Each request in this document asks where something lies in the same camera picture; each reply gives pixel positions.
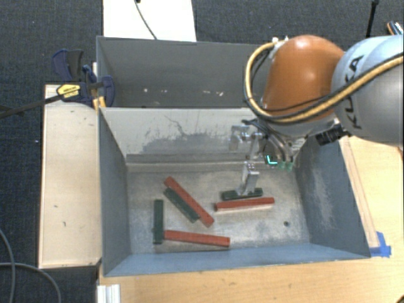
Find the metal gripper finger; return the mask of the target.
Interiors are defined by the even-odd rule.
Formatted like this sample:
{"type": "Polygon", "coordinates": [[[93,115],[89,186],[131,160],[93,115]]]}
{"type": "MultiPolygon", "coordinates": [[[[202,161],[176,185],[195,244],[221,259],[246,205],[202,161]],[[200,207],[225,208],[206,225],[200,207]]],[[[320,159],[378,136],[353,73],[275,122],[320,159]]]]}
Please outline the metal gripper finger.
{"type": "Polygon", "coordinates": [[[238,149],[242,143],[248,143],[252,140],[251,133],[249,131],[250,126],[241,124],[233,125],[231,127],[231,135],[229,139],[229,150],[234,152],[238,149]]]}
{"type": "Polygon", "coordinates": [[[256,183],[259,172],[252,162],[244,162],[241,175],[241,183],[236,189],[239,198],[252,196],[256,192],[256,183]]]}

